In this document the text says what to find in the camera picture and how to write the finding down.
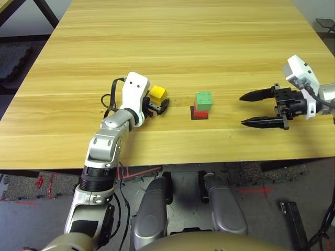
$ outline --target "stacked blocks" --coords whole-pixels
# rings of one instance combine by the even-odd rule
[[[195,119],[208,119],[208,112],[213,104],[210,92],[198,92],[195,94],[193,117]]]
[[[162,102],[166,99],[168,94],[166,93],[165,88],[154,85],[149,93],[149,96],[151,103],[154,103],[157,106],[161,106]]]

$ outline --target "black cable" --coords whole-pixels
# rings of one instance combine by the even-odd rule
[[[115,197],[115,200],[117,202],[117,207],[118,207],[118,210],[119,210],[119,221],[117,222],[117,227],[116,227],[114,233],[111,234],[109,239],[112,239],[116,235],[116,233],[117,233],[117,231],[119,231],[119,228],[120,228],[120,225],[121,225],[121,204],[120,204],[119,198],[117,197],[116,193],[114,193],[114,197]]]
[[[310,251],[310,248],[319,243],[320,250],[323,251],[323,246],[322,246],[322,238],[329,239],[329,236],[327,234],[327,230],[331,226],[331,222],[333,221],[335,216],[335,186],[333,190],[333,197],[331,204],[329,208],[327,209],[327,212],[325,216],[323,217],[321,227],[319,231],[313,235],[313,237],[309,240],[307,244],[307,250]]]
[[[122,237],[122,241],[121,241],[120,249],[119,249],[119,251],[121,251],[122,246],[123,246],[123,244],[124,244],[124,242],[125,242],[125,239],[126,239],[126,237],[127,237],[127,233],[128,233],[128,227],[129,227],[129,221],[130,221],[130,205],[129,205],[128,200],[125,198],[124,193],[122,192],[122,181],[123,181],[123,179],[124,179],[124,166],[123,166],[123,164],[122,164],[121,162],[119,162],[119,163],[120,163],[120,166],[121,166],[121,168],[122,168],[122,177],[121,177],[121,181],[120,181],[120,191],[121,191],[122,197],[124,198],[125,206],[127,207],[127,210],[128,210],[128,212],[127,212],[127,224],[126,224],[126,229],[125,229],[125,232],[124,232],[124,236]]]
[[[322,100],[321,98],[319,98],[317,95],[315,95],[313,89],[311,86],[306,86],[305,90],[313,97],[313,99],[315,99],[316,101],[320,102],[321,104],[328,106],[332,109],[335,109],[335,105],[328,103],[327,101]]]
[[[113,83],[111,84],[110,94],[104,94],[100,99],[101,104],[103,104],[103,106],[105,108],[107,108],[107,110],[105,111],[105,114],[104,114],[104,118],[106,118],[108,116],[110,111],[116,112],[118,110],[118,109],[116,109],[116,102],[115,102],[115,91],[116,91],[116,84],[117,84],[118,81],[123,81],[124,82],[124,81],[126,81],[126,79],[124,77],[115,79],[113,81]],[[107,96],[110,96],[109,106],[104,103],[104,97],[107,97]]]

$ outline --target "wall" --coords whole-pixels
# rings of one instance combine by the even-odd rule
[[[46,0],[60,20],[72,0]],[[292,0],[317,32],[325,32],[315,18],[335,20],[335,0]],[[25,3],[0,27],[0,37],[51,34],[52,26],[32,0]]]
[[[46,0],[58,20],[62,18],[72,0]],[[26,0],[0,27],[0,37],[51,34],[53,27],[33,0]]]
[[[329,18],[335,21],[335,0],[292,0],[316,32],[327,32],[315,18]]]

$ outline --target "yellow block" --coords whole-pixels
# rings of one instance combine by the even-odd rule
[[[166,99],[168,94],[166,93],[166,89],[163,87],[160,87],[158,85],[154,85],[151,89],[150,93],[150,102],[161,106],[162,102]]]

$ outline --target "wooden table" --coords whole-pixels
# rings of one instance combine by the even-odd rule
[[[0,169],[82,168],[100,97],[130,71],[165,87],[171,105],[130,134],[125,165],[334,156],[331,116],[288,131],[240,124],[274,115],[274,99],[239,97],[291,87],[282,66],[294,54],[334,81],[333,56],[289,0],[74,0],[0,122]],[[190,119],[198,91],[212,92],[209,120]]]

